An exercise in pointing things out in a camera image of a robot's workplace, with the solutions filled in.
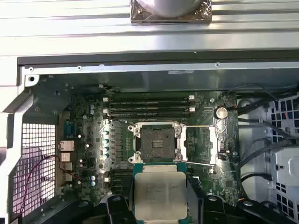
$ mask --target mesh vent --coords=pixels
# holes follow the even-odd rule
[[[277,205],[280,207],[280,209],[285,213],[290,219],[295,219],[295,213],[294,213],[294,203],[290,199],[280,195],[276,194],[277,196]]]
[[[44,157],[55,154],[55,125],[23,124],[22,156],[16,165],[13,184],[13,213],[21,211],[25,185],[31,169]],[[44,160],[28,182],[23,216],[54,196],[55,159]]]
[[[291,135],[299,136],[299,103],[298,96],[273,101],[270,104],[272,124]],[[281,141],[282,136],[272,131],[273,142]]]
[[[276,182],[276,189],[284,192],[286,194],[286,186],[284,184],[280,184]]]

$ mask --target chip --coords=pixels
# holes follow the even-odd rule
[[[233,182],[232,181],[225,181],[225,187],[231,188],[232,186],[233,186]]]

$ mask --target green circuit board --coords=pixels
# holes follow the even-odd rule
[[[68,130],[64,137],[75,139],[74,171],[80,179],[72,190],[94,203],[114,193],[121,188],[120,179],[132,174],[128,159],[134,153],[134,135],[128,127],[137,122],[176,121],[186,126],[210,126],[188,127],[184,145],[188,161],[200,163],[210,163],[211,150],[220,147],[222,153],[214,161],[217,166],[188,164],[187,173],[200,179],[207,194],[222,196],[235,205],[240,193],[232,167],[232,162],[239,161],[235,104],[233,94],[215,91],[74,95],[68,107],[71,115],[64,125]],[[215,118],[219,106],[232,108],[226,119]],[[169,160],[161,157],[159,161]]]

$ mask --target aluminum panel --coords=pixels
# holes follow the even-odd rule
[[[128,3],[3,0],[0,55],[299,48],[299,0],[214,0],[211,24],[150,26]]]

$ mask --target motherboard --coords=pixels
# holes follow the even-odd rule
[[[121,191],[135,164],[186,162],[186,174],[198,178],[207,194],[236,204],[240,190],[232,166],[239,161],[234,94],[74,95],[64,114],[61,163],[71,168],[64,173],[62,192],[97,204]],[[65,150],[69,142],[72,146]]]

